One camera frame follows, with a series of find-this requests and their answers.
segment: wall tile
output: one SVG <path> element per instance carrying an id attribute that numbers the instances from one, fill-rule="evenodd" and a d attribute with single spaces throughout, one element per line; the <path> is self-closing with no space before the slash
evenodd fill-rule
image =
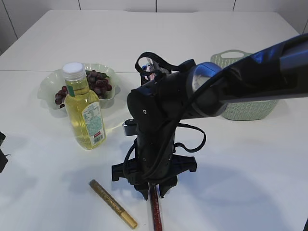
<path id="1" fill-rule="evenodd" d="M 157 12 L 232 11 L 234 0 L 157 0 Z"/>
<path id="2" fill-rule="evenodd" d="M 5 52 L 15 41 L 16 35 L 0 0 L 0 50 Z"/>
<path id="3" fill-rule="evenodd" d="M 78 0 L 3 0 L 17 33 L 22 36 L 49 10 L 79 10 Z"/>
<path id="4" fill-rule="evenodd" d="M 155 0 L 80 0 L 82 10 L 155 12 Z"/>
<path id="5" fill-rule="evenodd" d="M 308 0 L 236 0 L 235 11 L 275 11 L 302 33 L 308 20 Z"/>

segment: cooking oil bottle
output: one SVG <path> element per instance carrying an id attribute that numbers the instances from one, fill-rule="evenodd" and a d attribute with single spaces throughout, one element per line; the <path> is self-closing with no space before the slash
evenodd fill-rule
<path id="1" fill-rule="evenodd" d="M 83 64 L 68 63 L 62 73 L 68 90 L 64 103 L 75 138 L 85 149 L 96 148 L 106 138 L 100 100 L 88 87 Z"/>

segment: yellow oil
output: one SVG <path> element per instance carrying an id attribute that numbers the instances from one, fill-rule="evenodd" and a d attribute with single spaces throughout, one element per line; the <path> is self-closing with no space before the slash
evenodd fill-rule
<path id="1" fill-rule="evenodd" d="M 71 89 L 74 90 L 74 93 L 72 94 L 74 96 L 71 96 L 69 93 L 66 96 L 64 103 L 73 127 L 75 138 L 77 142 L 85 149 L 96 148 L 106 138 L 103 120 L 103 139 L 92 145 L 82 112 L 88 105 L 93 102 L 99 103 L 100 100 L 95 92 L 89 90 L 86 78 L 78 81 L 66 80 L 65 82 L 68 88 L 71 87 Z"/>

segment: gold pen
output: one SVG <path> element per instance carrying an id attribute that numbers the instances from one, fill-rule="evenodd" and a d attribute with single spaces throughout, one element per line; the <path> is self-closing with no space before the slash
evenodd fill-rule
<path id="1" fill-rule="evenodd" d="M 137 227 L 137 222 L 96 180 L 91 180 L 89 185 L 132 229 Z"/>

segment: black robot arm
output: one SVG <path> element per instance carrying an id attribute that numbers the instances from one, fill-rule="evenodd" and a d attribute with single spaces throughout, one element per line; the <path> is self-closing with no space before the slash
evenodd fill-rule
<path id="1" fill-rule="evenodd" d="M 128 95 L 134 118 L 130 126 L 135 125 L 137 138 L 124 163 L 112 166 L 112 174 L 113 181 L 127 178 L 145 199 L 148 183 L 159 184 L 164 196 L 177 184 L 179 173 L 196 171 L 194 157 L 174 154 L 180 120 L 218 116 L 228 103 L 308 96 L 308 35 L 259 51 L 223 70 L 213 63 L 196 65 L 193 60 L 173 66 L 150 52 L 142 57 L 177 71 L 170 75 L 145 72 L 136 62 L 141 74 L 156 77 Z M 135 157 L 128 160 L 133 149 Z"/>

